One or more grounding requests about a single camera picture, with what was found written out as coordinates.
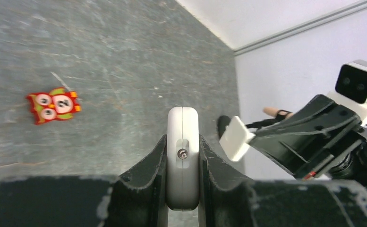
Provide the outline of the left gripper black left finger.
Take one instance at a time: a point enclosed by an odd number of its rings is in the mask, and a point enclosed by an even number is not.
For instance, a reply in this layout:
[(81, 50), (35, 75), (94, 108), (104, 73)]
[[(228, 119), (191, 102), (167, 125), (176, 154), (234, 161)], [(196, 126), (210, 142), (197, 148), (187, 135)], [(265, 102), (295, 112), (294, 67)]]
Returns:
[(167, 136), (118, 180), (119, 227), (166, 227)]

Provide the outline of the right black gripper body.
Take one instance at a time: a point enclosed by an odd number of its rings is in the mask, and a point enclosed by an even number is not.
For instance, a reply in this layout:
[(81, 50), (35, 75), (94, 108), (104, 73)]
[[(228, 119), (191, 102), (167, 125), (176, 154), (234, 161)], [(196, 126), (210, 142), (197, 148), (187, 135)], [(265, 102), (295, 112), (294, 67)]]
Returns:
[(367, 180), (367, 128), (318, 131), (296, 143), (296, 179)]

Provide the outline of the white battery cover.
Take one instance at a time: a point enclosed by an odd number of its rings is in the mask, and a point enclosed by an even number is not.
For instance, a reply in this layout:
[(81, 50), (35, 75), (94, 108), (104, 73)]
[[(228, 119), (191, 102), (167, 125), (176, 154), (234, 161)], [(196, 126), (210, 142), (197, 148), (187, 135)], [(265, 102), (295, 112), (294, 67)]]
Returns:
[(249, 150), (250, 141), (255, 136), (238, 116), (233, 116), (225, 127), (219, 144), (230, 161), (238, 162)]

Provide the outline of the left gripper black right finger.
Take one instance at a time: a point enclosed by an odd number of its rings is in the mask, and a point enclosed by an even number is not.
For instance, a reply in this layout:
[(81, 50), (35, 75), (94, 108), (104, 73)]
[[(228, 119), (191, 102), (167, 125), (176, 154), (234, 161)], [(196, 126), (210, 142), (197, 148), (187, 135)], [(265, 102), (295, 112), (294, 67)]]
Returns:
[(253, 182), (199, 136), (200, 227), (252, 227), (247, 187)]

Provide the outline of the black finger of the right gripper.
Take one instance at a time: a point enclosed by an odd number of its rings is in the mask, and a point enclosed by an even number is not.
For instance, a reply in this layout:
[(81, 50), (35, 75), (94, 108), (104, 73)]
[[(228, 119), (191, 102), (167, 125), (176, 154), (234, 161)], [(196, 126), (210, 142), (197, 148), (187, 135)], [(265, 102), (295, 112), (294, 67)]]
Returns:
[(316, 95), (292, 117), (257, 130), (250, 146), (296, 178), (297, 142), (318, 131), (353, 129), (359, 124), (360, 117), (354, 111), (327, 96)]

